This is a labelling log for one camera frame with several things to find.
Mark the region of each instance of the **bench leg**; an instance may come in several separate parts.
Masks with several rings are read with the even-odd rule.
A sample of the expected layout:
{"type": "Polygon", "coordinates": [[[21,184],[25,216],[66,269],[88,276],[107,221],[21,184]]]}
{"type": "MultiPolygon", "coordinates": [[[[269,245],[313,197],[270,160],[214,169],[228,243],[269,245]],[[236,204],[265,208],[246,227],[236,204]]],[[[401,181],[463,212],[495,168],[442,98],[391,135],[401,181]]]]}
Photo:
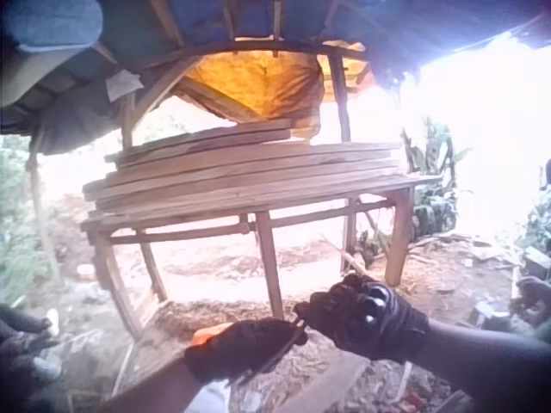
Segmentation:
{"type": "MultiPolygon", "coordinates": [[[[142,230],[136,230],[136,235],[142,234],[144,234],[142,230]]],[[[166,288],[164,288],[161,274],[158,272],[157,264],[155,263],[155,257],[153,256],[152,246],[150,243],[141,243],[139,245],[139,248],[141,249],[142,256],[144,256],[147,273],[152,279],[153,291],[155,292],[155,294],[157,294],[159,303],[162,303],[163,301],[166,301],[169,296],[166,293],[166,288]]]]}
{"type": "Polygon", "coordinates": [[[279,276],[277,274],[276,247],[274,246],[274,234],[272,233],[269,212],[263,211],[255,214],[257,222],[258,241],[260,243],[260,255],[264,265],[264,276],[268,286],[269,304],[274,317],[283,319],[282,291],[279,288],[279,276]]]}
{"type": "Polygon", "coordinates": [[[406,262],[407,245],[412,235],[413,195],[414,188],[405,188],[389,196],[396,202],[393,235],[385,270],[385,281],[391,287],[399,285],[406,262]]]}
{"type": "Polygon", "coordinates": [[[96,267],[97,277],[109,284],[108,289],[121,315],[122,322],[134,340],[139,340],[142,333],[141,324],[133,310],[130,297],[128,297],[127,289],[121,278],[119,266],[115,259],[115,252],[113,251],[113,245],[111,245],[108,238],[102,234],[95,234],[92,239],[96,250],[94,266],[96,267]]]}
{"type": "MultiPolygon", "coordinates": [[[[349,199],[346,205],[352,205],[357,202],[357,199],[349,199]]],[[[354,256],[356,252],[356,214],[346,215],[344,217],[343,228],[343,250],[354,256]]],[[[341,258],[341,273],[349,266],[348,262],[341,258]]]]}

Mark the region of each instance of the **wooden post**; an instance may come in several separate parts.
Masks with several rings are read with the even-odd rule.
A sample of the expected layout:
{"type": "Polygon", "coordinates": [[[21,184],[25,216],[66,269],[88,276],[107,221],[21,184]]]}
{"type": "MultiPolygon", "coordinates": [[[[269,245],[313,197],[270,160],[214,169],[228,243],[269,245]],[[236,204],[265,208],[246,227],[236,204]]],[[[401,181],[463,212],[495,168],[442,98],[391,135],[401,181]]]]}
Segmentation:
{"type": "MultiPolygon", "coordinates": [[[[136,235],[144,235],[144,232],[142,230],[136,230],[136,235]]],[[[164,288],[161,274],[158,272],[157,264],[155,263],[155,257],[153,256],[152,245],[150,243],[141,243],[139,245],[139,248],[141,249],[141,253],[144,256],[147,273],[149,273],[149,276],[152,279],[153,291],[155,292],[155,294],[157,294],[159,302],[166,301],[169,296],[166,293],[166,288],[164,288]]]]}
{"type": "Polygon", "coordinates": [[[90,234],[90,241],[92,241],[96,250],[93,263],[96,267],[97,277],[109,283],[108,288],[115,306],[121,314],[122,322],[132,337],[138,340],[141,337],[141,325],[132,308],[126,286],[121,278],[113,245],[109,243],[108,237],[102,233],[90,234]]]}
{"type": "Polygon", "coordinates": [[[121,134],[123,151],[131,148],[133,144],[133,115],[135,106],[136,92],[130,92],[128,95],[121,98],[121,134]]]}
{"type": "Polygon", "coordinates": [[[407,245],[412,236],[414,193],[415,188],[405,188],[389,195],[396,202],[393,235],[385,269],[385,280],[391,287],[399,285],[406,262],[407,245]]]}
{"type": "MultiPolygon", "coordinates": [[[[346,104],[348,96],[346,92],[346,78],[344,76],[344,65],[342,56],[329,56],[329,66],[331,68],[331,80],[333,82],[333,94],[338,109],[338,120],[341,126],[341,141],[350,142],[350,118],[346,104]]],[[[354,199],[346,201],[346,205],[352,205],[356,202],[354,199]]],[[[344,218],[343,228],[343,249],[351,255],[354,255],[356,247],[356,214],[352,213],[344,218]]],[[[348,266],[346,260],[341,260],[341,271],[348,266]]]]}
{"type": "Polygon", "coordinates": [[[257,222],[258,241],[260,243],[260,255],[264,265],[264,276],[268,286],[269,304],[272,307],[274,317],[283,319],[282,291],[279,288],[279,276],[277,274],[276,247],[274,246],[274,234],[269,212],[255,213],[257,222]]]}
{"type": "Polygon", "coordinates": [[[41,131],[38,132],[37,136],[33,136],[34,142],[31,144],[30,155],[27,161],[27,169],[31,178],[31,194],[33,196],[34,215],[36,217],[36,225],[38,226],[40,243],[42,244],[42,249],[46,255],[52,277],[56,280],[61,280],[58,260],[55,256],[52,241],[48,236],[46,217],[44,215],[42,199],[40,197],[40,172],[38,171],[38,160],[36,157],[40,146],[41,136],[41,131]]]}

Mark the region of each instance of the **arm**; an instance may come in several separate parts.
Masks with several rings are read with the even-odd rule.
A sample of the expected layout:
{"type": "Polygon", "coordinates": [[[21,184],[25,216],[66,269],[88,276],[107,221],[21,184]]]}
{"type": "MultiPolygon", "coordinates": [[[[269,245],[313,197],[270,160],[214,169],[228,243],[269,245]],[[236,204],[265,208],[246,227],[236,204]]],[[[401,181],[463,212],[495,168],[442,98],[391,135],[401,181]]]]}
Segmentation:
{"type": "Polygon", "coordinates": [[[178,358],[103,406],[102,413],[182,413],[202,385],[178,358]]]}
{"type": "MultiPolygon", "coordinates": [[[[263,365],[289,341],[296,328],[275,318],[232,324],[108,401],[101,412],[182,413],[204,385],[263,365]]],[[[303,332],[296,344],[305,344],[306,339],[303,332]]]]}
{"type": "Polygon", "coordinates": [[[490,411],[538,411],[549,403],[551,347],[546,343],[429,320],[368,277],[347,276],[295,310],[340,349],[371,360],[412,361],[490,411]]]}
{"type": "Polygon", "coordinates": [[[547,411],[551,346],[533,338],[429,321],[411,361],[499,411],[547,411]]]}

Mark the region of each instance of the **rock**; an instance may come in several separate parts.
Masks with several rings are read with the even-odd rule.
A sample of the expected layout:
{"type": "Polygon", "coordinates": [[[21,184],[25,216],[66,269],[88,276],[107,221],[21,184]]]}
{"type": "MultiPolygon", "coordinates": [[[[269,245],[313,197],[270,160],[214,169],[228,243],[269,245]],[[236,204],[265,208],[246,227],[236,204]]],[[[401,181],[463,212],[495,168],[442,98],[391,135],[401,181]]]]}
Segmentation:
{"type": "Polygon", "coordinates": [[[528,247],[524,251],[524,260],[530,275],[544,280],[551,273],[551,258],[534,247],[528,247]]]}
{"type": "Polygon", "coordinates": [[[77,267],[78,278],[82,281],[95,281],[96,269],[91,264],[80,264],[77,267]]]}

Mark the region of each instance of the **black glove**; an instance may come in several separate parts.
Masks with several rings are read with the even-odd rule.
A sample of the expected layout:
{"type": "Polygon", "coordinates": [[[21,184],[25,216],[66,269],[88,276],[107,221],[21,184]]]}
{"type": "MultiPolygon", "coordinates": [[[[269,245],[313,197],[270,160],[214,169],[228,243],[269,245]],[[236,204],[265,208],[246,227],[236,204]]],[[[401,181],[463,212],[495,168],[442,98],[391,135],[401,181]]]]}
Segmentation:
{"type": "MultiPolygon", "coordinates": [[[[189,347],[184,360],[202,383],[231,379],[260,367],[291,339],[297,327],[277,318],[235,323],[199,346],[189,347]]],[[[296,342],[303,345],[306,333],[296,342]]]]}
{"type": "Polygon", "coordinates": [[[338,348],[371,360],[412,359],[429,328],[428,318],[393,290],[355,274],[294,311],[338,348]]]}

